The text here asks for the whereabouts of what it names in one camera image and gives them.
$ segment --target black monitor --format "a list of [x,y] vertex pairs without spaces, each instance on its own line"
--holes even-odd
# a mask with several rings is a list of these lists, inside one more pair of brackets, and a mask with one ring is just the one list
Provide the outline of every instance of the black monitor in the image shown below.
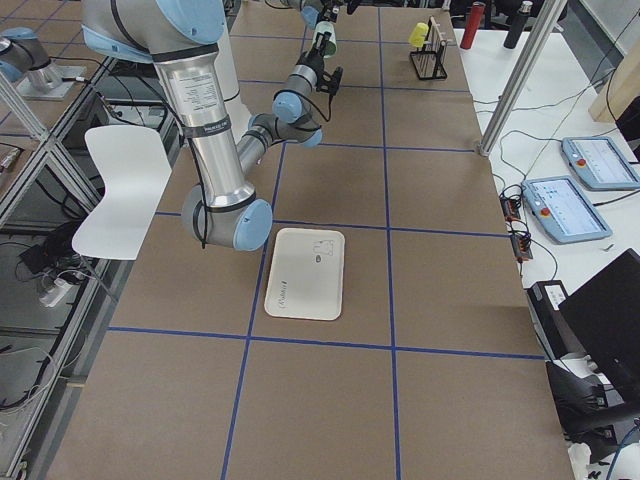
[[562,302],[560,312],[620,396],[640,401],[640,256],[622,253]]

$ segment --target white table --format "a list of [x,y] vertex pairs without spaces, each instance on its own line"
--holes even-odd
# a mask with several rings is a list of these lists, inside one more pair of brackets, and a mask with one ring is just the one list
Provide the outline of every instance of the white table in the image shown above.
[[[462,61],[474,100],[490,102],[498,99],[525,44],[527,35],[527,33],[523,34],[515,49],[508,50],[502,47],[506,32],[480,30],[476,34],[472,48],[462,50]],[[460,39],[462,31],[456,31],[456,36]],[[526,82],[516,108],[554,104],[577,94],[587,85],[589,85],[589,79],[564,38],[559,33],[553,33]],[[539,138],[551,137],[565,115],[571,111],[576,98],[554,107],[512,112],[501,137],[510,130],[522,130]],[[591,119],[588,108],[595,98],[596,92],[593,88],[586,90],[553,138],[598,135],[615,128],[612,123],[598,123]],[[484,111],[494,108],[495,104],[476,103],[476,111],[479,112],[478,120],[483,131],[491,118],[491,113],[484,113]],[[632,160],[635,158],[617,130],[607,135],[613,138],[628,158]],[[526,172],[546,142],[512,133],[504,138],[502,144],[504,158]],[[494,173],[504,178],[507,185],[522,181],[520,173],[501,162],[499,144],[496,144],[491,152],[490,159]],[[572,175],[572,173],[560,154],[560,143],[550,142],[528,178],[555,175]],[[496,180],[496,187],[498,191],[502,189],[500,180]],[[626,193],[591,192],[586,189],[584,191],[594,203],[610,200]],[[556,278],[562,280],[568,293],[571,294],[627,248],[632,247],[640,251],[640,226],[633,222],[634,214],[638,209],[640,209],[640,196],[599,207],[598,211],[613,230],[613,236],[603,240],[569,245],[559,245],[552,241],[531,215],[527,216],[527,223],[532,238],[546,246],[558,259]],[[524,287],[529,287],[540,280],[549,280],[554,271],[554,262],[548,253],[535,244],[532,246],[532,252],[534,260],[526,262],[522,271]]]

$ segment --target tablet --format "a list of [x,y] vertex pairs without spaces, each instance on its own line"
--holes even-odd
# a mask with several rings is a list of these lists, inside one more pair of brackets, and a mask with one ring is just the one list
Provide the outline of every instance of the tablet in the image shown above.
[[559,243],[597,240],[613,233],[569,176],[525,180],[522,188],[533,215]]
[[580,180],[592,190],[640,188],[640,177],[609,137],[565,138],[562,153]]

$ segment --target white plastic tray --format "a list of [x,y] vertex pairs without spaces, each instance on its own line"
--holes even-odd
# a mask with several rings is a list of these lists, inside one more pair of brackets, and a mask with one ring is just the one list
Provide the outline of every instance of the white plastic tray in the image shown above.
[[272,317],[335,320],[342,311],[344,236],[284,228],[276,236],[264,309]]

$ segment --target black cylinder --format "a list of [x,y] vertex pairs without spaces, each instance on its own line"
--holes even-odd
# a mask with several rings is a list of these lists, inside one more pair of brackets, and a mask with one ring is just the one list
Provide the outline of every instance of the black cylinder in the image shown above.
[[525,0],[522,2],[520,9],[516,12],[513,21],[511,22],[507,38],[504,39],[505,48],[515,48],[518,44],[520,35],[522,34],[524,26],[527,24],[529,14],[531,13],[531,5],[532,2],[530,1]]

